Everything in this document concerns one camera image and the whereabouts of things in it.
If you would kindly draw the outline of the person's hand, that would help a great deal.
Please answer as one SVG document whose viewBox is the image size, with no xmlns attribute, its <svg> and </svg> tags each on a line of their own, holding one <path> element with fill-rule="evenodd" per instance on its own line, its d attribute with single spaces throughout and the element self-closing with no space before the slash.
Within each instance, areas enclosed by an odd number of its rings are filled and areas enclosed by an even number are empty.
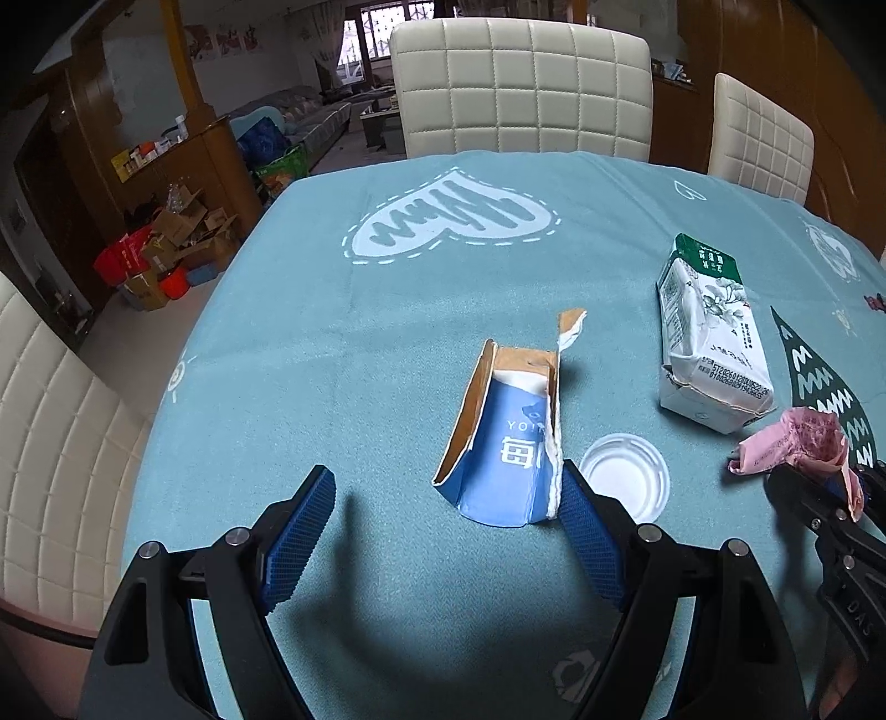
<svg viewBox="0 0 886 720">
<path fill-rule="evenodd" d="M 853 696 L 859 678 L 858 659 L 852 652 L 835 660 L 831 679 L 818 701 L 820 718 L 862 718 L 863 707 Z"/>
</svg>

